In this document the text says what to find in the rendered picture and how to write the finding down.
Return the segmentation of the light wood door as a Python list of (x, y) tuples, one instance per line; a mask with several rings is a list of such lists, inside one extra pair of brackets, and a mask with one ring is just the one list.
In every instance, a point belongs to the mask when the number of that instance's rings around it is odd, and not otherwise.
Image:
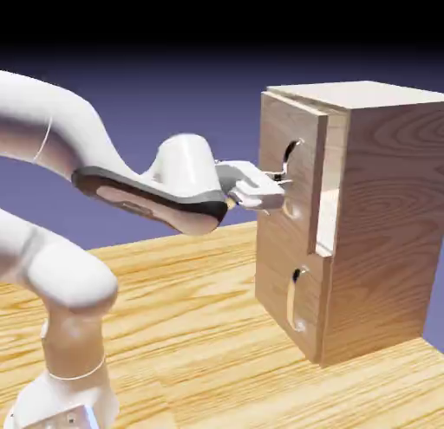
[(258, 166), (280, 171), (290, 143), (297, 144), (286, 161), (286, 212), (277, 218), (306, 253), (314, 252), (317, 243), (327, 124), (328, 115), (313, 107), (271, 92), (261, 94)]
[[(291, 231), (277, 222), (258, 220), (255, 295), (306, 358), (316, 364), (322, 357), (331, 262), (332, 255), (323, 247), (308, 255)], [(295, 315), (305, 321), (306, 331), (297, 333), (286, 319), (286, 294), (294, 269), (302, 266), (308, 273), (297, 280)]]

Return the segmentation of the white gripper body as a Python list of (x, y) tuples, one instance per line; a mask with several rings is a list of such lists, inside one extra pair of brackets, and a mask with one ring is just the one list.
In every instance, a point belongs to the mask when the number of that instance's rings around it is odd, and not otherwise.
[(230, 190), (230, 199), (246, 210), (276, 210), (284, 204), (284, 189), (262, 172), (243, 172)]

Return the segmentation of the light wood cabinet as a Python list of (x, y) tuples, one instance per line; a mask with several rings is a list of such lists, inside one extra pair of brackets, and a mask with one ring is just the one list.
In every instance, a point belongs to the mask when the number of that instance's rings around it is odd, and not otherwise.
[(332, 262), (319, 365), (420, 336), (444, 237), (444, 94), (376, 81), (265, 92), (328, 115), (315, 251)]

